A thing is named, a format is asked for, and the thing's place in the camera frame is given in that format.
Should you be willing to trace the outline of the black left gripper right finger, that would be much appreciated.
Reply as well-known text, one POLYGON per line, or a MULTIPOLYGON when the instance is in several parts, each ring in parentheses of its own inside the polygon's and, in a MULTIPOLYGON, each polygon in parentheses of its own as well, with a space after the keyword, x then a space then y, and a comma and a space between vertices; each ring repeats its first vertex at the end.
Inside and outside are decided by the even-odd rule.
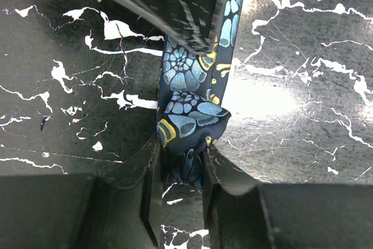
POLYGON ((263 183, 216 148, 203 154, 211 248, 371 248, 372 186, 263 183))

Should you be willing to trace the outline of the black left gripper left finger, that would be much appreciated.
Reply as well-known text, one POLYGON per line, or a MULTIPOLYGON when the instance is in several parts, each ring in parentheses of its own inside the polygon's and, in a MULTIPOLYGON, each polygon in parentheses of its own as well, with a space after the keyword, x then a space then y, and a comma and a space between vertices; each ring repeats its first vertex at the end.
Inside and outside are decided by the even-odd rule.
POLYGON ((159 248, 156 135, 104 177, 1 177, 2 248, 159 248))

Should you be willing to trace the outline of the blue floral patterned tie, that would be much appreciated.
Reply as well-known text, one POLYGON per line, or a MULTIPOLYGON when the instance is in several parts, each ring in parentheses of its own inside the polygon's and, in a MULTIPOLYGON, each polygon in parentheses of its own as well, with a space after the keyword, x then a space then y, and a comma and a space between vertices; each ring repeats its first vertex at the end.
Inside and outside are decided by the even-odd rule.
POLYGON ((231 113, 221 106, 233 59, 243 0, 227 0, 210 54, 195 55, 172 37, 164 44, 157 104, 161 178, 203 185, 203 151, 218 140, 231 113))

